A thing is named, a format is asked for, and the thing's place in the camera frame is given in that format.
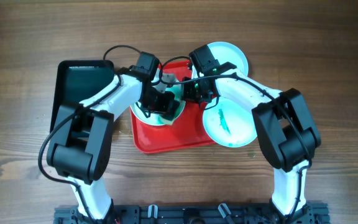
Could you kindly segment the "white plate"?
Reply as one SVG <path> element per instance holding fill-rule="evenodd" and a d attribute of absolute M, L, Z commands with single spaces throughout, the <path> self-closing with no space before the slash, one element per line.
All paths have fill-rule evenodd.
<path fill-rule="evenodd" d="M 157 69 L 154 79 L 143 85 L 140 100 L 131 105 L 135 117 L 151 126 L 172 125 L 185 108 L 180 85 L 173 73 L 162 73 Z"/>

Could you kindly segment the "green yellow sponge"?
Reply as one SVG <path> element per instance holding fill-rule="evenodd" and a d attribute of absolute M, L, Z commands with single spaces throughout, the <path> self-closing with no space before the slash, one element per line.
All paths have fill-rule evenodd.
<path fill-rule="evenodd" d="M 160 115 L 159 120 L 161 123 L 163 123 L 164 125 L 169 125 L 171 126 L 173 124 L 173 122 L 176 120 L 177 118 L 177 114 L 179 113 L 179 108 L 176 108 L 174 110 L 171 110 L 163 115 Z"/>

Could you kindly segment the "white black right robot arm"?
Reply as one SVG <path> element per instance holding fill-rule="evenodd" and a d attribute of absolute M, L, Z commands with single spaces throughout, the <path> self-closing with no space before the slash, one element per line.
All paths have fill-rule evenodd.
<path fill-rule="evenodd" d="M 281 91 L 260 84 L 230 62 L 185 78 L 182 85 L 193 100 L 224 98 L 252 115 L 252 136 L 274 168 L 272 205 L 288 222 L 298 215 L 306 205 L 306 171 L 321 144 L 303 95 L 294 88 Z"/>

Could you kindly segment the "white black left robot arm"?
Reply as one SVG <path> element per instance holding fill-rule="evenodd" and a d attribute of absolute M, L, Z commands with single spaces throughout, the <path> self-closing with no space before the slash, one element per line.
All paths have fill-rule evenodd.
<path fill-rule="evenodd" d="M 55 168 L 56 181 L 72 186 L 78 206 L 57 208 L 55 223 L 119 223 L 103 179 L 114 122 L 137 102 L 173 119 L 180 104 L 166 87 L 176 83 L 174 75 L 160 70 L 58 75 L 50 133 L 40 148 L 38 165 L 43 171 L 45 159 Z"/>

